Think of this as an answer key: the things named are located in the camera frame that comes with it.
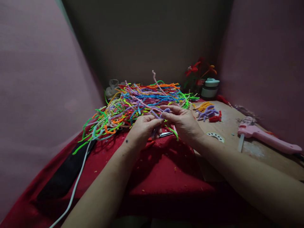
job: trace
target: pink glue gun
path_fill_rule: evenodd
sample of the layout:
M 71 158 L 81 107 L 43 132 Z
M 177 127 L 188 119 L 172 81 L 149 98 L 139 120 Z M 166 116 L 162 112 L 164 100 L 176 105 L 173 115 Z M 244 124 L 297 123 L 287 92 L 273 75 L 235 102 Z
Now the pink glue gun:
M 238 151 L 242 151 L 242 146 L 244 142 L 244 137 L 250 138 L 255 137 L 260 141 L 264 142 L 265 144 L 277 149 L 280 152 L 286 154 L 294 154 L 294 153 L 301 153 L 304 155 L 302 148 L 298 145 L 289 144 L 284 142 L 274 136 L 271 136 L 264 132 L 263 130 L 259 129 L 253 120 L 252 117 L 246 117 L 243 119 L 238 127 L 237 133 L 241 135 L 240 142 L 238 145 Z

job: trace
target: red cloth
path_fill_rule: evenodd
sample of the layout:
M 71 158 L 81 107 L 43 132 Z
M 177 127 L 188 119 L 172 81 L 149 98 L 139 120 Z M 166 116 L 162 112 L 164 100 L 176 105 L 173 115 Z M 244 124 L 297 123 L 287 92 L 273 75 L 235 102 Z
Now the red cloth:
M 108 141 L 96 143 L 86 161 L 72 207 L 105 167 L 126 134 L 121 132 Z M 73 187 L 62 199 L 38 202 L 36 197 L 80 139 L 81 134 L 36 176 L 7 214 L 1 228 L 49 227 L 66 210 Z M 171 135 L 157 140 L 152 147 L 141 152 L 118 216 L 141 215 L 233 224 L 243 220 L 241 218 L 248 210 L 251 211 L 251 207 L 228 184 L 204 182 L 192 149 Z

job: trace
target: red flower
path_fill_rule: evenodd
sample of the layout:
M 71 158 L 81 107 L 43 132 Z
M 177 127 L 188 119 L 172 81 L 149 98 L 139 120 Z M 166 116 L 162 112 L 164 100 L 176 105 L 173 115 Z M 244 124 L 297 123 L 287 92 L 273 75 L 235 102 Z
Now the red flower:
M 188 77 L 191 72 L 197 72 L 198 68 L 196 66 L 199 64 L 200 64 L 200 62 L 197 62 L 193 66 L 189 66 L 188 70 L 185 72 L 186 76 Z

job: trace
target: white cable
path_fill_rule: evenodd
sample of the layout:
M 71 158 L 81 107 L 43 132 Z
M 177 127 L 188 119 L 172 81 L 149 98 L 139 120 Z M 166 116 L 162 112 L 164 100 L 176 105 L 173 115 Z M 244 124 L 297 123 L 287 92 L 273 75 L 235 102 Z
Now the white cable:
M 81 167 L 81 170 L 79 172 L 79 175 L 78 175 L 78 178 L 76 180 L 76 183 L 75 183 L 75 186 L 74 186 L 74 189 L 73 189 L 73 192 L 72 192 L 72 196 L 71 196 L 71 199 L 70 199 L 70 203 L 69 205 L 67 206 L 67 209 L 66 211 L 62 214 L 62 216 L 59 217 L 59 219 L 56 220 L 56 222 L 53 223 L 53 225 L 50 226 L 50 228 L 53 228 L 54 226 L 56 226 L 56 224 L 66 215 L 66 213 L 69 211 L 69 209 L 71 208 L 71 205 L 72 205 L 72 202 L 73 202 L 73 198 L 74 198 L 74 195 L 75 195 L 75 192 L 76 192 L 76 188 L 77 188 L 77 184 L 78 184 L 78 181 L 80 179 L 80 176 L 82 174 L 82 170 L 83 170 L 83 167 L 85 166 L 85 162 L 86 162 L 86 156 L 88 155 L 88 151 L 89 151 L 89 147 L 90 147 L 90 144 L 91 144 L 92 141 L 89 142 L 89 145 L 86 149 L 86 152 L 85 152 L 85 158 L 83 159 L 83 163 L 82 163 L 82 167 Z

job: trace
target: right hand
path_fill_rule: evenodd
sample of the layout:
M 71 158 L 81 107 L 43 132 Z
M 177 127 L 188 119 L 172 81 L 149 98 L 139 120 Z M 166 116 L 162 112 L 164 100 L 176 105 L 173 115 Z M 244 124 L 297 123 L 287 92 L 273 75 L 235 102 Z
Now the right hand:
M 196 122 L 191 111 L 175 105 L 162 105 L 161 109 L 169 108 L 172 113 L 163 112 L 162 116 L 173 123 L 178 136 L 182 141 L 194 147 L 197 141 L 202 140 L 205 133 Z

